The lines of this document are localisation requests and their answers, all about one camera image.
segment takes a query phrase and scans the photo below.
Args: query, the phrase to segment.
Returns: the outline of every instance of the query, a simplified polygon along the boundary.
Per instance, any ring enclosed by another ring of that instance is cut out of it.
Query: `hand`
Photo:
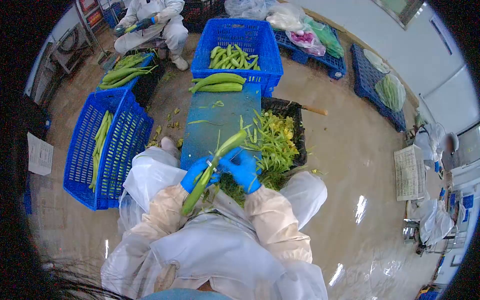
[[[146,18],[146,19],[143,19],[143,20],[140,20],[137,22],[137,28],[135,28],[135,31],[136,30],[141,30],[141,29],[146,29],[146,28],[149,28],[150,26],[152,26],[155,22],[152,20],[153,18]]]
[[[242,186],[245,193],[250,194],[258,190],[261,186],[255,172],[257,160],[246,150],[237,147],[227,153],[218,165],[223,171],[232,174],[235,182]]]
[[[197,184],[198,180],[200,179],[204,171],[208,168],[207,159],[212,161],[213,157],[205,156],[200,158],[196,162],[194,162],[193,165],[188,170],[187,174],[185,174],[185,177],[183,177],[182,181],[180,182],[182,187],[188,193],[191,193],[193,191],[193,188]],[[220,174],[213,173],[212,177],[213,178],[210,179],[210,181],[207,184],[207,187],[210,186],[212,183],[217,183],[220,180]]]
[[[115,36],[121,37],[125,33],[125,27],[122,24],[115,26]]]

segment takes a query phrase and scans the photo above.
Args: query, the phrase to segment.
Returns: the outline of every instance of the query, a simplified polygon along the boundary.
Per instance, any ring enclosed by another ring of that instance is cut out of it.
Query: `blue cutting board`
[[[193,94],[183,135],[180,168],[188,170],[197,159],[209,155],[208,151],[215,153],[218,130],[220,129],[220,145],[222,145],[240,130],[240,115],[242,115],[244,127],[253,124],[255,117],[253,110],[260,113],[262,109],[261,95],[262,90],[259,84],[244,84],[241,92]],[[219,100],[224,106],[212,108],[212,105]],[[208,120],[222,125],[206,122],[188,124],[196,120]]]

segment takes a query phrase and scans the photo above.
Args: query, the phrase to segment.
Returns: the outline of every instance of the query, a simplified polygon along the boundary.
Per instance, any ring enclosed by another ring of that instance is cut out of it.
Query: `green plastic bag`
[[[402,110],[407,94],[405,87],[396,76],[387,74],[375,84],[375,91],[385,106],[397,112]]]
[[[345,55],[342,45],[340,45],[333,34],[330,26],[315,22],[315,20],[309,16],[306,16],[304,21],[312,27],[313,32],[315,32],[322,45],[325,46],[328,54],[335,58],[340,58]]]

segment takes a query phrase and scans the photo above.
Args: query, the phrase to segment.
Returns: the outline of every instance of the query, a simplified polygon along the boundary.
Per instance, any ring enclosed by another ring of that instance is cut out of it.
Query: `blue pallet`
[[[333,34],[338,40],[338,35],[334,28],[331,28]],[[324,64],[328,67],[328,77],[333,79],[340,79],[347,74],[347,66],[345,65],[345,60],[343,57],[335,58],[328,53],[325,53],[324,56],[315,56],[303,52],[299,47],[294,45],[288,38],[285,31],[275,30],[275,39],[279,46],[292,50],[291,59],[301,64],[306,64],[308,58],[312,58],[319,63]]]
[[[375,105],[377,111],[383,117],[387,118],[395,127],[397,132],[407,130],[403,109],[395,112],[385,106],[375,91],[375,84],[379,82],[386,74],[377,70],[363,54],[363,49],[353,44],[350,48],[352,52],[352,65],[355,73],[354,91],[358,97],[366,97]]]
[[[146,67],[150,64],[150,62],[153,60],[153,57],[154,57],[154,54],[153,53],[147,53],[145,54],[145,56],[147,56],[147,58],[144,59],[144,61],[142,61],[141,63],[139,63],[138,65],[136,65],[135,67]],[[105,77],[107,73],[105,73],[103,76],[102,76],[102,80],[100,80],[100,83],[102,83],[103,81],[103,77]],[[132,80],[130,80],[127,84],[121,86],[121,87],[116,87],[116,88],[111,88],[111,89],[108,89],[108,90],[102,90],[101,88],[99,88],[98,86],[96,87],[96,91],[131,91],[133,89],[133,86],[137,83],[138,79],[140,78],[140,76],[137,76],[135,78],[133,78]]]
[[[216,46],[226,48],[237,44],[243,51],[259,56],[261,71],[209,69],[210,52]],[[210,19],[205,25],[191,71],[194,78],[205,78],[214,73],[228,72],[246,78],[246,82],[261,85],[262,96],[271,97],[283,75],[282,60],[269,22],[247,19]]]
[[[100,156],[96,192],[88,188],[93,175],[94,137],[103,115],[114,112]],[[118,207],[132,158],[145,149],[153,119],[127,90],[91,93],[80,113],[67,154],[63,188],[91,210]]]

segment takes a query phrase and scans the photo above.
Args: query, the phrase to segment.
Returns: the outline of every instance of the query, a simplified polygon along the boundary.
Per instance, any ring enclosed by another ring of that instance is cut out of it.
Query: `wet floor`
[[[350,41],[340,34],[348,74],[335,81],[323,66],[300,65],[282,54],[284,75],[273,97],[328,110],[328,116],[303,111],[306,147],[314,147],[307,169],[317,169],[328,188],[319,213],[302,230],[310,235],[313,263],[319,265],[330,299],[413,299],[427,284],[438,254],[415,254],[404,244],[402,222],[405,202],[397,202],[393,152],[404,147],[403,134],[381,117],[365,99],[353,92]],[[191,62],[199,35],[191,35],[185,57]],[[111,50],[108,32],[100,37]],[[117,234],[117,209],[93,212],[62,188],[66,155],[77,118],[88,94],[104,71],[96,64],[98,51],[65,78],[52,99],[47,141],[55,147],[52,173],[32,175],[31,217],[41,253],[53,258],[86,261],[100,267],[121,237]],[[154,128],[174,139],[183,129],[167,128],[167,114],[179,108],[174,121],[185,127],[192,74],[167,62],[167,76],[159,81],[149,115]],[[404,105],[407,128],[413,126],[414,107]],[[432,172],[428,191],[436,198],[444,184]]]

